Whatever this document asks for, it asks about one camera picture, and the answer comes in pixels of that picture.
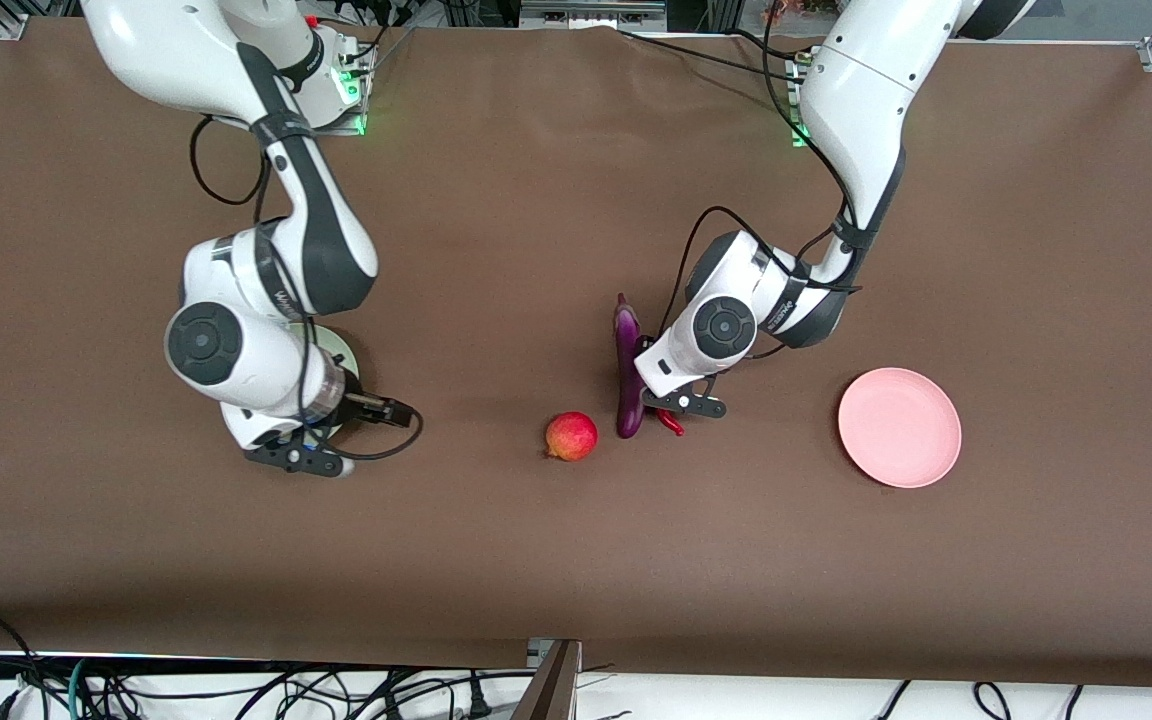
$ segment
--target brown tabletop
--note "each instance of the brown tabletop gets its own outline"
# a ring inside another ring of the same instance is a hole
[[[1130,47],[948,47],[835,336],[722,378],[726,419],[620,441],[616,293],[654,325],[702,209],[796,249],[838,190],[753,74],[608,29],[417,31],[367,135],[323,143],[381,259],[326,324],[429,430],[343,480],[247,462],[165,363],[184,252],[251,223],[196,187],[196,120],[119,85],[82,20],[0,44],[0,615],[37,647],[517,666],[561,635],[621,670],[1152,684]],[[200,159],[230,195],[256,173],[230,128]],[[838,396],[886,365],[963,419],[932,487],[838,442]],[[578,464],[540,457],[566,410],[602,431]]]

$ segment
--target teal cable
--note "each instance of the teal cable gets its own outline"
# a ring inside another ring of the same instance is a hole
[[[69,720],[78,720],[78,677],[82,675],[83,665],[88,665],[85,657],[74,665],[74,672],[69,674]]]

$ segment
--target pink plate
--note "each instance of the pink plate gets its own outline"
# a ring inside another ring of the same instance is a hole
[[[903,367],[870,370],[856,378],[838,404],[838,432],[861,470],[900,488],[943,478],[963,446],[950,397]]]

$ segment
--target white robotic arm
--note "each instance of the white robotic arm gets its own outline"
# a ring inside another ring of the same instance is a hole
[[[710,243],[687,281],[684,310],[635,359],[647,386],[646,404],[684,414],[704,406],[691,395],[691,382],[735,365],[753,347],[756,329],[788,347],[809,347],[833,332],[846,287],[859,273],[904,169],[905,112],[946,41],[954,32],[980,40],[998,36],[1032,3],[852,0],[847,6],[801,88],[803,124],[846,197],[823,260],[799,263],[749,232]]]
[[[357,378],[319,347],[306,353],[305,340],[288,328],[303,314],[355,309],[376,280],[378,262],[283,74],[264,51],[234,36],[217,0],[84,0],[83,12],[116,77],[152,101],[241,120],[291,200],[287,218],[189,251],[182,306],[165,338],[175,374],[220,402],[238,446],[260,461],[267,460],[253,452],[302,425],[376,416],[344,400],[347,392],[365,395]],[[296,38],[294,28],[283,28]],[[389,410],[380,420],[394,419]],[[400,415],[394,424],[410,420]],[[302,467],[301,455],[294,469],[333,477],[353,470],[350,460],[335,456]],[[293,469],[282,455],[276,464]]]

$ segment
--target purple eggplant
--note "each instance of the purple eggplant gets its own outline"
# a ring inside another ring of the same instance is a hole
[[[621,402],[616,409],[616,434],[631,438],[643,424],[643,378],[634,365],[634,355],[639,344],[639,318],[634,306],[626,302],[626,294],[617,296],[616,318],[616,370],[621,378]]]

